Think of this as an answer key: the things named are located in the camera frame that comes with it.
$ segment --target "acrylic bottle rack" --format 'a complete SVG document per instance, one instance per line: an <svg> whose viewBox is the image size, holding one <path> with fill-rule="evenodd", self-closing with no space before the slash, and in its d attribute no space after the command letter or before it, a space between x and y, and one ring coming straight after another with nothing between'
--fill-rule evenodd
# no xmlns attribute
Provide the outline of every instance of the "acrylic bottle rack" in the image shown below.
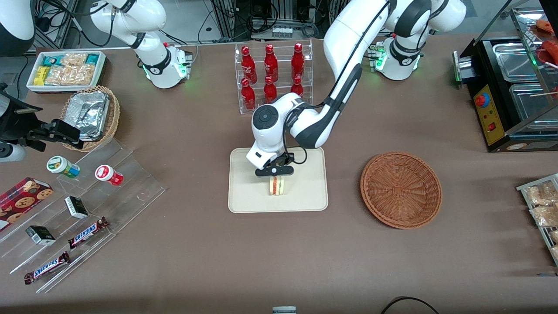
<svg viewBox="0 0 558 314"><path fill-rule="evenodd" d="M291 92L292 77L291 77L291 59L295 51L295 43L300 42L302 44L302 54L304 55L304 75L302 76L302 87L304 88L304 93L302 95L303 99L312 104L313 102L313 85L314 85L314 74L312 72L312 41L311 40L299 40L299 41L274 41L271 42L273 45L273 50L275 56L277 57L277 64L279 69L279 79L275 82L277 87L277 97L281 97L284 94ZM238 90L238 104L240 108L240 113L252 113L254 110L250 111L246 109L244 102L242 101L242 85L240 80L244 77L242 72L242 54L240 49L243 46L250 48L250 55L254 59L256 64L256 74L258 75L258 80L252 85L254 92L256 94L256 108L266 103L266 98L263 93L263 88L266 85L265 77L266 71L263 65L263 61L266 58L266 49L261 46L261 43L247 42L244 44L236 44L235 54L234 54L234 65L237 75L237 90Z"/></svg>
<svg viewBox="0 0 558 314"><path fill-rule="evenodd" d="M48 292L66 278L87 258L114 238L165 189L132 156L132 152L112 139L83 156L77 163L80 174L74 179L60 175L51 183L53 195L25 214L0 234L0 254L5 270L23 278L68 251L71 263L48 273L29 287L37 293ZM112 186L95 178L99 165L108 164L124 176L120 186ZM70 215L64 199L80 197L89 216L77 219ZM70 251L68 240L85 230L101 217L109 226ZM46 227L56 238L50 246L37 245L25 232L30 225Z"/></svg>

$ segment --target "woven basket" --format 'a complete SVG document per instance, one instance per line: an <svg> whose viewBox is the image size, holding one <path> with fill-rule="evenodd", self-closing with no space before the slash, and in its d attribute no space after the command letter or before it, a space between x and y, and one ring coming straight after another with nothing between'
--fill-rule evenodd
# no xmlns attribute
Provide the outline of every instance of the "woven basket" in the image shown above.
<svg viewBox="0 0 558 314"><path fill-rule="evenodd" d="M107 112L107 120L105 122L104 130L103 130L103 137L96 141L96 142L83 142L83 148L77 149L72 147L68 144L63 144L64 147L71 150L83 151L84 153L88 153L92 151L95 147L99 146L102 142L107 139L110 139L116 133L116 129L118 128L118 119L120 118L120 104L118 104L118 99L114 96L114 94L110 91L110 89L104 86L95 86L93 88L84 89L83 91L79 91L77 94L80 93L92 93L92 92L104 92L110 96L110 103L108 106ZM60 115L60 119L63 120L66 116L66 110L68 109L68 105L70 100L66 102L66 106L62 109L62 114Z"/></svg>
<svg viewBox="0 0 558 314"><path fill-rule="evenodd" d="M362 171L360 193L376 218L399 229L426 225L442 204L442 188L432 168L402 152L372 158Z"/></svg>

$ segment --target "red cap bottle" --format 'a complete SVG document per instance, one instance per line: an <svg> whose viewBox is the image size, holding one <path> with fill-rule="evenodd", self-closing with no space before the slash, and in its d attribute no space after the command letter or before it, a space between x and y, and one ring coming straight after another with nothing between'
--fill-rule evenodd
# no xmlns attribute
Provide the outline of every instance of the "red cap bottle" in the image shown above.
<svg viewBox="0 0 558 314"><path fill-rule="evenodd" d="M266 103L272 103L277 98L277 87L275 87L270 75L266 76L266 86L263 88L263 93L266 95Z"/></svg>
<svg viewBox="0 0 558 314"><path fill-rule="evenodd" d="M304 76L304 55L302 54L302 44L299 42L295 44L295 53L292 55L291 68L292 79L295 79L297 75L300 75L300 77Z"/></svg>
<svg viewBox="0 0 558 314"><path fill-rule="evenodd" d="M242 72L244 77L248 78L250 84L255 84L258 81L256 74L256 63L252 56L250 56L250 49L243 46L240 50L242 52Z"/></svg>
<svg viewBox="0 0 558 314"><path fill-rule="evenodd" d="M254 89L250 86L250 82L247 78L242 78L240 83L242 84L240 93L242 94L242 101L244 102L244 106L246 106L246 110L252 111L256 109L256 94L254 93Z"/></svg>
<svg viewBox="0 0 558 314"><path fill-rule="evenodd" d="M266 75L271 76L274 82L279 79L279 68L277 65L277 57L273 52L273 45L266 45L266 58L263 61L266 67Z"/></svg>
<svg viewBox="0 0 558 314"><path fill-rule="evenodd" d="M302 78L300 77L300 75L295 76L295 78L292 80L293 84L291 86L291 93L297 93L300 98L302 97L302 94L304 94L304 88L302 87Z"/></svg>

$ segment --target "stainless steel tray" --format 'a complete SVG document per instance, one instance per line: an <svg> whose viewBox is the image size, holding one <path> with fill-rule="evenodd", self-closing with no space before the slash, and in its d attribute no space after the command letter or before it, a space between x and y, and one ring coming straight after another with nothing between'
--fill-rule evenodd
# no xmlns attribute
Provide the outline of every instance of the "stainless steel tray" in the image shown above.
<svg viewBox="0 0 558 314"><path fill-rule="evenodd" d="M535 70L525 48L520 43L510 42L492 47L504 79L511 83L538 82Z"/></svg>
<svg viewBox="0 0 558 314"><path fill-rule="evenodd" d="M549 103L545 96L530 97L534 94L544 93L540 84L514 84L509 88L513 103L521 120L538 114ZM556 129L558 128L558 107L542 115L529 125L531 129Z"/></svg>

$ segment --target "food display rack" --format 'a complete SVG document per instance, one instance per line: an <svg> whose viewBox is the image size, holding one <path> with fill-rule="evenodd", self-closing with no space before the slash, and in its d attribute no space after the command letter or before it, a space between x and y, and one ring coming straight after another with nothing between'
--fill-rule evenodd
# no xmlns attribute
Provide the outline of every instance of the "food display rack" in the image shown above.
<svg viewBox="0 0 558 314"><path fill-rule="evenodd" d="M291 59L295 51L295 43L300 42L302 44L302 54L304 55L304 75L302 77L302 87L304 88L303 99L309 103L313 104L314 101L314 73L312 71L312 60L314 58L312 53L312 41L311 40L299 40L299 41L274 41L271 42L273 45L273 50L277 56L277 64L279 69L279 79L275 82L277 87L277 97L281 97L287 93L291 92L292 78L291 78ZM254 110L246 109L244 102L242 101L242 84L240 80L244 78L244 73L242 72L242 54L240 49L243 46L250 48L250 55L254 59L256 64L256 74L258 75L258 80L256 84L252 85L254 92L256 94L256 109L266 103L266 98L263 92L263 88L266 85L265 77L266 71L263 65L263 61L266 58L265 47L256 46L251 43L236 44L234 48L234 66L237 77L237 90L238 90L238 105L240 108L240 113L252 113Z"/></svg>
<svg viewBox="0 0 558 314"><path fill-rule="evenodd" d="M537 186L541 183L545 183L545 182L552 182L552 184L554 185L554 188L558 191L558 174L553 174L553 175L549 175L548 177L544 177L542 179L521 185L519 187L516 188L516 190L521 192L521 195L523 195L523 198L525 199L525 202L527 202L527 206L529 207L529 210L533 210L535 208L535 206L533 205L533 203L531 202L531 200L529 199L529 196L526 193L526 189L529 187L533 187L533 186ZM540 227L537 226L539 231L541 231L541 235L542 238L544 239L546 246L548 247L549 251L550 249L555 246L558 245L558 243L555 243L552 238L550 237L550 232L554 231L554 230L558 230L558 227L554 226L554 227ZM558 267L558 259L554 256L554 254L550 254L552 256L552 259L554 260L554 264Z"/></svg>
<svg viewBox="0 0 558 314"><path fill-rule="evenodd" d="M75 164L80 166L77 177L58 176L51 183L53 195L45 199L42 206L34 208L0 233L1 258L6 267L3 270L21 277L21 284L24 284L25 274L56 259L64 251L69 252L70 264L58 267L29 286L36 293L51 290L165 191L135 160L130 149L116 139L107 140ZM121 185L113 186L96 179L94 172L102 164L123 174ZM67 196L81 198L89 216L85 219L72 217L64 201ZM103 216L110 225L70 251L68 240ZM25 232L30 225L46 227L56 238L54 244L35 244Z"/></svg>
<svg viewBox="0 0 558 314"><path fill-rule="evenodd" d="M531 72L540 84L540 92L550 92L558 83L558 69L540 62L537 49L549 32L538 30L537 20L548 20L558 30L558 6L549 0L538 0L539 7L523 6L525 1L511 4L508 0L485 30L458 55L454 52L455 78L466 84L475 103L485 143L490 152L556 151L558 150L558 100L551 95L530 97L518 103L515 84L533 83L532 79L512 81L506 72L515 71L502 65L495 47L515 44L524 50L520 65Z"/></svg>

